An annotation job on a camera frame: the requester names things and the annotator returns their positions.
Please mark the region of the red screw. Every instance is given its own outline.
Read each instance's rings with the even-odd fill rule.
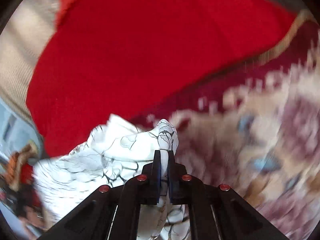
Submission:
[[[110,187],[108,185],[102,185],[102,186],[99,187],[99,191],[101,193],[108,192],[109,189],[110,189]]]
[[[137,177],[137,180],[138,181],[145,181],[147,179],[147,176],[144,175],[144,174],[140,174],[138,177]]]
[[[230,187],[228,184],[220,184],[220,185],[219,185],[219,188],[220,188],[222,191],[228,191],[229,189],[231,189],[231,187]]]
[[[192,176],[189,174],[182,175],[182,180],[184,181],[190,181],[191,179],[192,179]]]

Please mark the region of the crumpled cloth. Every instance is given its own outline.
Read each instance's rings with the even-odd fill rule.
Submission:
[[[157,206],[141,206],[137,239],[154,239],[164,227],[167,199],[168,151],[176,152],[176,129],[165,119],[151,131],[111,115],[107,125],[95,127],[88,140],[69,155],[39,161],[34,167],[35,188],[44,208],[58,222],[100,185],[123,185],[140,174],[161,153],[161,197]]]

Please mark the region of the red cloth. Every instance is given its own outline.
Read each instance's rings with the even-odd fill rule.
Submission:
[[[77,0],[36,66],[27,105],[49,156],[114,113],[130,120],[281,40],[295,16],[264,0]]]
[[[33,181],[32,173],[33,167],[27,163],[24,164],[21,167],[20,182],[24,184],[31,184]]]

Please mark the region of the beige fabric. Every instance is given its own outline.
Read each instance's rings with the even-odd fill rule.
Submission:
[[[0,35],[0,97],[25,121],[28,86],[36,62],[54,33],[59,0],[23,0]]]

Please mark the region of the black metal frame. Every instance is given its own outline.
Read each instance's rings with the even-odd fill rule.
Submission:
[[[39,240],[136,240],[140,205],[160,197],[160,151],[142,174],[124,185],[100,186]],[[169,151],[168,191],[173,205],[189,207],[193,240],[287,240],[228,185],[212,187],[187,175]]]

